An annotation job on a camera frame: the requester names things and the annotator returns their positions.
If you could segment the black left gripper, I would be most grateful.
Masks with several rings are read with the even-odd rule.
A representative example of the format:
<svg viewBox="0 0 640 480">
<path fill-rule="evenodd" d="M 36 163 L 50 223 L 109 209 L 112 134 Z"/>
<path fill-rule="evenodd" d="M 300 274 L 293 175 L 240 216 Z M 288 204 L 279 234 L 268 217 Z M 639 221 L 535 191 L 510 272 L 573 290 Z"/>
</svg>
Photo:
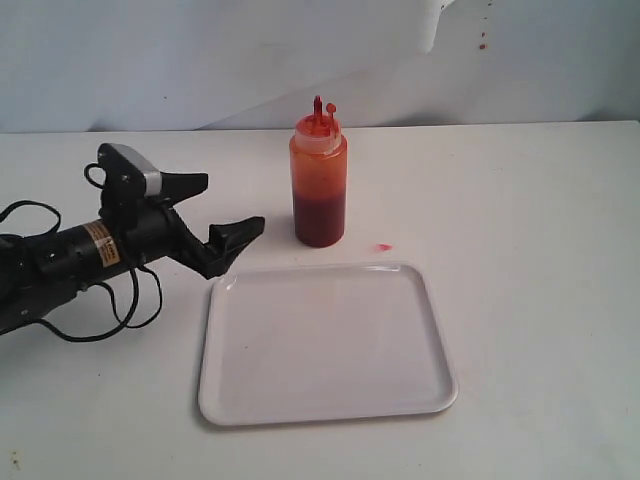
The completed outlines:
<svg viewBox="0 0 640 480">
<path fill-rule="evenodd" d="M 198 196 L 208 189 L 206 173 L 161 173 L 160 198 L 170 206 Z M 171 207 L 140 200 L 129 206 L 105 203 L 99 209 L 126 259 L 137 267 L 170 258 L 205 279 L 224 275 L 238 256 L 265 229 L 265 218 L 208 227 L 203 243 Z"/>
</svg>

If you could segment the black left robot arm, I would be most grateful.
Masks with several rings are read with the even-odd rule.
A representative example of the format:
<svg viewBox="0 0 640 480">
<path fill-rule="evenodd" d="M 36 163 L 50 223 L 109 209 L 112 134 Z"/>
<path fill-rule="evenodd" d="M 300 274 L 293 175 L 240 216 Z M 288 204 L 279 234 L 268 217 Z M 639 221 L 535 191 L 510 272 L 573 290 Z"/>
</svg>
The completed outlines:
<svg viewBox="0 0 640 480">
<path fill-rule="evenodd" d="M 265 220 L 245 220 L 210 225 L 207 242 L 194 236 L 176 204 L 203 193 L 208 177 L 169 174 L 167 187 L 147 194 L 132 175 L 118 184 L 107 176 L 101 185 L 97 220 L 63 230 L 54 225 L 39 235 L 1 237 L 1 332 L 8 334 L 41 325 L 70 343 L 105 340 L 131 328 L 140 297 L 139 273 L 149 273 L 149 263 L 167 257 L 205 279 L 227 273 L 233 262 L 263 234 Z M 72 301 L 93 286 L 105 288 L 107 280 L 126 273 L 132 282 L 132 302 L 124 318 L 105 333 L 69 335 L 46 320 L 52 310 Z"/>
</svg>

